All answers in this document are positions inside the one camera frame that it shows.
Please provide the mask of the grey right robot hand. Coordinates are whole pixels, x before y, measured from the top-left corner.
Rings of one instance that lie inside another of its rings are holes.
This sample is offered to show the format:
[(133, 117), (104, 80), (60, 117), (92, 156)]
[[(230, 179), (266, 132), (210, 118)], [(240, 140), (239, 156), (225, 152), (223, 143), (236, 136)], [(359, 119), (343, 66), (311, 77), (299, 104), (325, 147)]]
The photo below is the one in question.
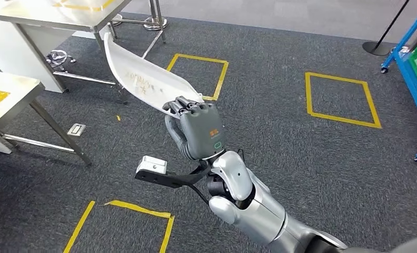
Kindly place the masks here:
[(165, 125), (181, 154), (189, 160), (207, 160), (225, 152), (221, 117), (212, 103), (183, 96), (165, 103)]

